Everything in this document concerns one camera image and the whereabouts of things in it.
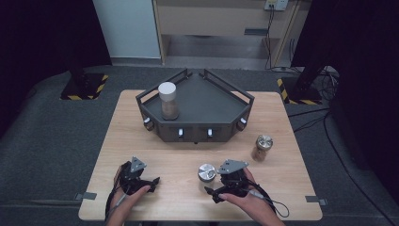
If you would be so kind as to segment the black corner rack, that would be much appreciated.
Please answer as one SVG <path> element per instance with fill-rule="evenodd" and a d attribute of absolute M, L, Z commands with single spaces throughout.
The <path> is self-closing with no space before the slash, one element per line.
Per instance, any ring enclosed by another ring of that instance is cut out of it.
<path fill-rule="evenodd" d="M 183 70 L 168 79 L 176 85 L 179 116 L 162 117 L 161 96 L 153 86 L 136 96 L 144 127 L 165 142 L 226 142 L 243 131 L 254 97 L 205 70 Z"/>

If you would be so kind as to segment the person's left hand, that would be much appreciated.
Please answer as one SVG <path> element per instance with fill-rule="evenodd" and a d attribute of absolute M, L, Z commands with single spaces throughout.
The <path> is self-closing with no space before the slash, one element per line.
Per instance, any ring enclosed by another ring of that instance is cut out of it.
<path fill-rule="evenodd" d="M 115 193 L 111 201 L 110 208 L 112 210 L 112 217 L 127 218 L 135 206 L 135 204 L 150 190 L 150 186 L 143 186 L 132 195 L 126 195 L 120 188 L 119 179 L 120 169 L 117 170 L 114 184 Z"/>

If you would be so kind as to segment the black stand with striped base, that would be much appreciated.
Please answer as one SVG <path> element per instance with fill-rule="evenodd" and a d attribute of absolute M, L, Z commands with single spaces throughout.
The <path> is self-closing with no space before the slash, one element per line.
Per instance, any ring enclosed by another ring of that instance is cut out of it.
<path fill-rule="evenodd" d="M 66 61 L 71 78 L 62 90 L 61 100 L 95 100 L 100 96 L 108 76 L 104 73 L 86 73 L 74 57 Z"/>
<path fill-rule="evenodd" d="M 283 102 L 293 105 L 320 105 L 322 97 L 319 91 L 311 86 L 320 71 L 320 67 L 310 65 L 306 66 L 297 78 L 279 78 L 278 85 Z"/>

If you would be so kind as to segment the person's right hand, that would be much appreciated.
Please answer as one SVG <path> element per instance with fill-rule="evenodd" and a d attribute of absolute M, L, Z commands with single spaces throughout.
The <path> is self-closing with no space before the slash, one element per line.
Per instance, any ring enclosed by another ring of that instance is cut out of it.
<path fill-rule="evenodd" d="M 255 221 L 261 222 L 271 218 L 279 218 L 268 203 L 250 193 L 245 197 L 238 197 L 230 193 L 221 193 L 218 197 L 238 206 Z"/>

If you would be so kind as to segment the grey cabinet label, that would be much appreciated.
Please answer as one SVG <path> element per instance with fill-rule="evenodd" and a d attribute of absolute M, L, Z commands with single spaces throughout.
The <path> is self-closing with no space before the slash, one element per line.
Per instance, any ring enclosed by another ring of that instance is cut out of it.
<path fill-rule="evenodd" d="M 267 28 L 246 28 L 244 35 L 248 36 L 266 36 L 269 33 Z"/>

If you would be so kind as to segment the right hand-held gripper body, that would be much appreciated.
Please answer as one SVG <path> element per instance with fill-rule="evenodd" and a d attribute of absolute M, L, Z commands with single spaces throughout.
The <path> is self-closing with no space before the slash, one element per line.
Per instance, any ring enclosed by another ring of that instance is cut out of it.
<path fill-rule="evenodd" d="M 230 193 L 238 197 L 247 195 L 249 185 L 248 178 L 244 169 L 248 162 L 227 159 L 217 170 L 220 175 L 222 187 L 217 190 L 218 193 Z"/>

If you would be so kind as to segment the white-lid glass spice jar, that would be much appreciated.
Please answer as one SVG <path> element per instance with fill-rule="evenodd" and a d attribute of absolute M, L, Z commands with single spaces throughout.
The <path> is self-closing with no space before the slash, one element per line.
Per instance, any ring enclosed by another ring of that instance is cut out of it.
<path fill-rule="evenodd" d="M 177 88 L 174 83 L 163 82 L 158 86 L 158 93 L 161 99 L 162 117 L 165 120 L 175 120 L 179 116 L 179 108 L 176 102 Z"/>

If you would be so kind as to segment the white panel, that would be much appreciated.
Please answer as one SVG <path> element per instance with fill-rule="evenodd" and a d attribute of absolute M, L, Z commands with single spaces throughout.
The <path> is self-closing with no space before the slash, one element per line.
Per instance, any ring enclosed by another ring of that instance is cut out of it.
<path fill-rule="evenodd" d="M 160 59 L 152 0 L 93 0 L 111 57 Z"/>

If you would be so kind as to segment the wall power socket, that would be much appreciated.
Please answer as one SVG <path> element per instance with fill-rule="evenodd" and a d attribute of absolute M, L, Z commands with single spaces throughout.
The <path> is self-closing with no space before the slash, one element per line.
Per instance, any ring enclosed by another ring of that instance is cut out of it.
<path fill-rule="evenodd" d="M 284 11 L 288 6 L 289 0 L 266 0 L 265 10 Z"/>

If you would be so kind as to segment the silver-lid glass spice jar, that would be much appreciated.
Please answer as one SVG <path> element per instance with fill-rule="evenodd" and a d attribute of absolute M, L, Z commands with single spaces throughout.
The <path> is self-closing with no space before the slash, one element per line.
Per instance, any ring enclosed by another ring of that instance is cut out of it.
<path fill-rule="evenodd" d="M 198 177 L 204 183 L 210 183 L 215 179 L 215 167 L 205 163 L 199 166 Z"/>

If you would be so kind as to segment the dark curtain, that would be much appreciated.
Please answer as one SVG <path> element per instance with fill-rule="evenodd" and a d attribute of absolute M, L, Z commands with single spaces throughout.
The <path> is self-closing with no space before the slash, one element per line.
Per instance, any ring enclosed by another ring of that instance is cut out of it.
<path fill-rule="evenodd" d="M 399 0 L 312 0 L 292 64 L 338 72 L 342 138 L 399 202 Z"/>
<path fill-rule="evenodd" d="M 86 73 L 111 63 L 93 0 L 0 0 L 0 137 L 33 86 L 69 72 L 72 57 Z"/>

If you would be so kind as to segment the grey tape strip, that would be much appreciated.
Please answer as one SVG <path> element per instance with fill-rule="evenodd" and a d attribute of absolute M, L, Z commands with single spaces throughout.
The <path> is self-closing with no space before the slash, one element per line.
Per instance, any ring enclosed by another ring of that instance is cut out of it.
<path fill-rule="evenodd" d="M 319 199 L 317 196 L 305 196 L 306 202 L 317 202 L 321 206 L 327 205 L 326 199 Z"/>
<path fill-rule="evenodd" d="M 84 193 L 76 193 L 75 196 L 74 196 L 74 199 L 76 201 L 95 200 L 96 197 L 97 197 L 97 193 L 84 192 Z"/>

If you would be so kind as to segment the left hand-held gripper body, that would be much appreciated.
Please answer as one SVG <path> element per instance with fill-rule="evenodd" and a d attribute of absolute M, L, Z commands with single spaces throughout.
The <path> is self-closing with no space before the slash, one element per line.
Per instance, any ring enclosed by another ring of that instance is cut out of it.
<path fill-rule="evenodd" d="M 121 166 L 120 187 L 125 194 L 132 195 L 147 184 L 140 178 L 146 167 L 147 165 L 135 156 Z"/>

